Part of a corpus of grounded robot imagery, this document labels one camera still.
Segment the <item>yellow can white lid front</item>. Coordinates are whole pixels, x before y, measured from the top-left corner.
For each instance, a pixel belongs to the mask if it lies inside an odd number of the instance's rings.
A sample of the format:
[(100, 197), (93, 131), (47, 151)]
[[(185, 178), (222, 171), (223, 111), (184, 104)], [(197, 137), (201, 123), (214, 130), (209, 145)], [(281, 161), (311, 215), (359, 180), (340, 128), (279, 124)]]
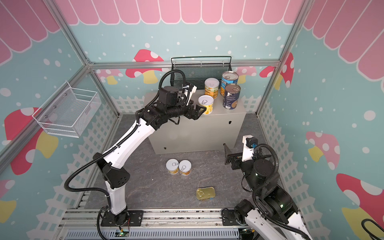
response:
[(199, 97), (198, 101), (201, 107), (206, 108), (206, 110), (203, 113), (204, 115), (209, 115), (213, 111), (213, 105), (214, 105), (213, 97), (209, 95), (203, 95)]

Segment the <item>yellow can white lid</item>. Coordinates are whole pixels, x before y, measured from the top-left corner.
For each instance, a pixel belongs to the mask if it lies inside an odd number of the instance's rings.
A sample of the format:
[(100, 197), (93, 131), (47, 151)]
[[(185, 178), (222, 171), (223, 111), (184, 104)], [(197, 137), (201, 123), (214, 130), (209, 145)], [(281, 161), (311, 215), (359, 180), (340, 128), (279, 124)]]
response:
[(191, 173), (192, 164), (189, 160), (182, 160), (179, 163), (179, 173), (182, 176), (188, 176)]
[(213, 105), (214, 105), (213, 97), (209, 95), (203, 95), (199, 97), (198, 101), (201, 107), (206, 108), (206, 110), (203, 113), (204, 115), (209, 115), (213, 111)]
[(166, 168), (169, 174), (176, 175), (179, 173), (179, 161), (176, 159), (169, 159), (166, 162)]
[(208, 78), (205, 80), (205, 95), (211, 96), (216, 99), (219, 94), (219, 80), (215, 78)]

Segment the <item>dark navy label can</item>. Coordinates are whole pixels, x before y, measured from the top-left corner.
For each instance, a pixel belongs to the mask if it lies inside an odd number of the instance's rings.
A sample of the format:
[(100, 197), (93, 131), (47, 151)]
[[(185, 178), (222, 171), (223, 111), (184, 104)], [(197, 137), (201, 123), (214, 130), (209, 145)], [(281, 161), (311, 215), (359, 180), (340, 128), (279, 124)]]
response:
[(227, 84), (224, 92), (223, 106), (227, 110), (234, 110), (238, 105), (241, 87), (237, 84)]

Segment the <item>blue Progresso soup can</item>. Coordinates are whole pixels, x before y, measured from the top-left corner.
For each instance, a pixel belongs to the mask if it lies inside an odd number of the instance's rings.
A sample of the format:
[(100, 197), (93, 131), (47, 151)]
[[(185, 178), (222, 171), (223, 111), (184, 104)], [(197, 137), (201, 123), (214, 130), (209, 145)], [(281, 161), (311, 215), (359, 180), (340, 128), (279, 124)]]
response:
[(222, 74), (220, 93), (222, 96), (225, 95), (225, 87), (228, 84), (237, 84), (239, 75), (234, 71), (226, 71)]

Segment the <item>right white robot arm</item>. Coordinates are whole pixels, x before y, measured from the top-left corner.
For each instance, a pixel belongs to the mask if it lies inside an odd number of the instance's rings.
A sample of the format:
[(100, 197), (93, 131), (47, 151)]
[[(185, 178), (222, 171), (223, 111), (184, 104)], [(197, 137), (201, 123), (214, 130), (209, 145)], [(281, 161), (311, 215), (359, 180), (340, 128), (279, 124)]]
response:
[(224, 146), (225, 164), (242, 171), (242, 180), (249, 186), (243, 189), (252, 199), (241, 200), (233, 209), (222, 209), (222, 224), (239, 226), (240, 239), (310, 240), (299, 208), (279, 186), (280, 162), (275, 150), (252, 135), (244, 136), (242, 142), (241, 153)]

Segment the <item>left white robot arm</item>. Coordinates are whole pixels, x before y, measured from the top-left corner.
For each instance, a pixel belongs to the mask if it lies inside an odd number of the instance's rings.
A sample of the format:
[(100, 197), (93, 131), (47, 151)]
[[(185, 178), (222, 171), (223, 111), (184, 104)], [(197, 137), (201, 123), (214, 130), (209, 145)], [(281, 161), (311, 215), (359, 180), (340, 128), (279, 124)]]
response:
[[(94, 159), (72, 173), (65, 181), (69, 192), (98, 191), (105, 194), (108, 205), (101, 209), (107, 221), (118, 227), (130, 220), (125, 190), (130, 174), (124, 169), (130, 155), (163, 124), (180, 123), (182, 116), (197, 120), (206, 110), (194, 105), (191, 100), (196, 86), (187, 82), (181, 70), (171, 70), (163, 75), (155, 97), (142, 109), (135, 112), (135, 122), (129, 130), (104, 153), (96, 153)], [(82, 171), (96, 164), (103, 175), (107, 188), (73, 188), (70, 182)]]

